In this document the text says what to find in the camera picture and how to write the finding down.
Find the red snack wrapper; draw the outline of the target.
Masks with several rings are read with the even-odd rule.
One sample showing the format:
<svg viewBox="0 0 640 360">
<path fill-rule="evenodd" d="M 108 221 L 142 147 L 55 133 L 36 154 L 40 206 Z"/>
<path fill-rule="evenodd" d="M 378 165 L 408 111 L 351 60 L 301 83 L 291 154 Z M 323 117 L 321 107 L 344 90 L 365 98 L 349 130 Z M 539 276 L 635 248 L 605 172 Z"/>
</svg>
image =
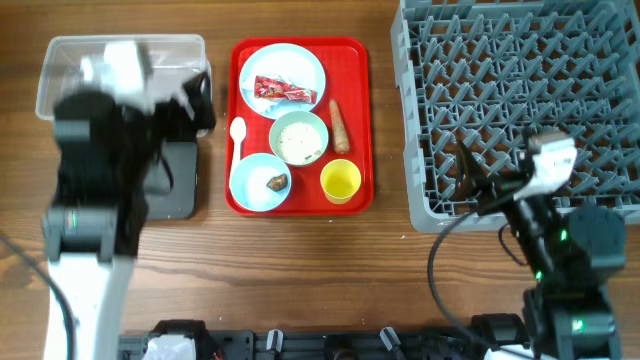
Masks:
<svg viewBox="0 0 640 360">
<path fill-rule="evenodd" d="M 261 99 L 287 100 L 307 104 L 315 104 L 318 97 L 315 90 L 265 76 L 255 78 L 253 93 L 255 97 Z"/>
</svg>

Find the small light blue bowl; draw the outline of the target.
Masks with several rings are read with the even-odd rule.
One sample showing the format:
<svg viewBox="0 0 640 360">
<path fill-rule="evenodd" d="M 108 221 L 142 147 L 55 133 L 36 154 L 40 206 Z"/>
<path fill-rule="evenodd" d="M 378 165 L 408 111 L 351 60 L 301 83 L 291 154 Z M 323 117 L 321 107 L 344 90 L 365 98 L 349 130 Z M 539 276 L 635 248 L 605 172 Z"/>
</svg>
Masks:
<svg viewBox="0 0 640 360">
<path fill-rule="evenodd" d="M 286 185 L 274 191 L 268 183 L 276 177 L 286 177 Z M 292 188 L 289 167 L 279 157 L 269 153 L 255 153 L 243 158 L 230 176 L 229 189 L 233 200 L 243 209 L 267 212 L 279 207 Z"/>
</svg>

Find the brown food scrap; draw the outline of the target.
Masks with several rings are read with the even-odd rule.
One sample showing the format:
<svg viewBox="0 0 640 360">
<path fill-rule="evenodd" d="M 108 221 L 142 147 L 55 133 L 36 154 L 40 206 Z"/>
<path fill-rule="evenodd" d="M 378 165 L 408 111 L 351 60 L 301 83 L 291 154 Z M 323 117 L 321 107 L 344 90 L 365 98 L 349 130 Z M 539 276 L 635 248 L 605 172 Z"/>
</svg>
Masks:
<svg viewBox="0 0 640 360">
<path fill-rule="evenodd" d="M 289 184 L 288 176 L 286 174 L 280 174 L 272 177 L 266 184 L 266 186 L 274 191 L 279 192 L 284 190 Z"/>
</svg>

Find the green bowl with rice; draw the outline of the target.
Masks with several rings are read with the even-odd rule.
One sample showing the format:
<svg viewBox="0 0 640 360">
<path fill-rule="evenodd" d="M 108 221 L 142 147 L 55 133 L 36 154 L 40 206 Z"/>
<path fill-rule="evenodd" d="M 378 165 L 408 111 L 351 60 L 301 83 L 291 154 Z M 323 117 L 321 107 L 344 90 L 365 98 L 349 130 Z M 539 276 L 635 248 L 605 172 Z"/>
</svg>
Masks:
<svg viewBox="0 0 640 360">
<path fill-rule="evenodd" d="M 288 165 L 301 167 L 312 164 L 324 154 L 329 131 L 318 115 L 292 111 L 274 121 L 268 141 L 277 157 Z"/>
</svg>

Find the yellow plastic cup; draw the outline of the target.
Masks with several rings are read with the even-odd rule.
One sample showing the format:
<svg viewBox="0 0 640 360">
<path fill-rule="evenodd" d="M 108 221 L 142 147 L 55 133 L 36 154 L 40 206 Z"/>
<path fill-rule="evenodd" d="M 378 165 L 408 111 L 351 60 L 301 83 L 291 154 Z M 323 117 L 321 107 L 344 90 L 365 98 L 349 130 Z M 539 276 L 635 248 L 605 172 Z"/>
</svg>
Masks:
<svg viewBox="0 0 640 360">
<path fill-rule="evenodd" d="M 351 200 L 362 184 L 360 169 L 350 160 L 336 159 L 327 163 L 320 174 L 321 188 L 333 204 Z"/>
</svg>

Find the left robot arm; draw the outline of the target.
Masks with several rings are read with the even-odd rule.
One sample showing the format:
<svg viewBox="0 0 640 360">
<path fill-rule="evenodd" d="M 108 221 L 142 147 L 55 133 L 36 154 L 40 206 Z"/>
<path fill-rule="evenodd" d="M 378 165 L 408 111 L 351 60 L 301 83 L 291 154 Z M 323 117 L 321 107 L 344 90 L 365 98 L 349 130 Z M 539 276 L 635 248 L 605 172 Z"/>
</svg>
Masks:
<svg viewBox="0 0 640 360">
<path fill-rule="evenodd" d="M 42 219 L 52 294 L 44 358 L 116 358 L 145 222 L 192 215 L 198 134 L 216 120 L 208 73 L 182 89 L 185 103 L 170 98 L 149 112 L 95 86 L 55 104 L 61 158 Z"/>
</svg>

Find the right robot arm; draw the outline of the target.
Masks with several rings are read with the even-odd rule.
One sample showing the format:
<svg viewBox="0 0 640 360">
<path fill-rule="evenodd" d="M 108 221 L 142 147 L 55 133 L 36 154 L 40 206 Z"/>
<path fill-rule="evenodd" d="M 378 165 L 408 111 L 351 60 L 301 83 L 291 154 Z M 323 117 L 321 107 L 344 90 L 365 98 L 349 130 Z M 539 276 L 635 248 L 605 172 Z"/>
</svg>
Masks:
<svg viewBox="0 0 640 360">
<path fill-rule="evenodd" d="M 465 145 L 456 155 L 455 197 L 480 197 L 478 215 L 504 214 L 536 284 L 523 294 L 523 316 L 536 355 L 619 359 L 622 345 L 608 280 L 626 263 L 625 220 L 582 205 L 561 214 L 553 194 L 571 178 L 573 138 L 534 136 L 518 169 L 487 175 Z"/>
</svg>

